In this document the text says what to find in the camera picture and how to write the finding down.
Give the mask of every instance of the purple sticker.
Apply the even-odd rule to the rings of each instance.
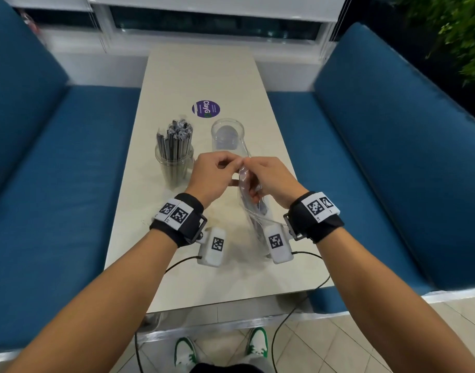
[[[193,112],[200,118],[213,118],[220,113],[220,106],[213,101],[199,101],[193,105]]]

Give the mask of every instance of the cup of straws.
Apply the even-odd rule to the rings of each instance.
[[[185,119],[173,120],[165,131],[156,134],[155,156],[167,187],[174,189],[186,178],[188,169],[194,163],[194,149],[191,145],[193,127]]]

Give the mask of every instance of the tabletop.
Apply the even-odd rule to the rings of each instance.
[[[208,112],[201,111],[207,105]],[[149,55],[123,173],[105,269],[146,232],[167,198],[183,192],[166,188],[155,158],[156,132],[172,119],[186,118],[194,128],[195,156],[210,152],[212,124],[240,121],[252,156],[277,156],[294,174],[289,155],[251,51],[239,46],[157,44]],[[273,199],[275,221],[286,212]],[[253,228],[240,206],[237,188],[228,188],[205,212],[208,226],[227,232],[219,268],[182,263],[167,273],[148,312],[279,295],[316,288],[327,277],[323,261],[300,254],[287,263],[263,257]],[[291,241],[293,251],[318,254],[310,240]],[[172,264],[197,255],[198,244],[175,253]]]

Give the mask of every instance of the forearm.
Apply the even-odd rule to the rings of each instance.
[[[152,230],[81,291],[11,365],[11,372],[108,372],[153,300],[177,246]]]
[[[475,358],[432,307],[346,230],[317,247],[353,319],[394,372],[475,372]]]

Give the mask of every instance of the sneaker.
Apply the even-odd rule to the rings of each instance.
[[[249,337],[248,345],[246,347],[246,355],[257,354],[259,356],[267,357],[268,354],[268,339],[267,333],[263,327],[254,328]]]
[[[175,366],[197,364],[196,349],[189,338],[180,338],[175,344]]]

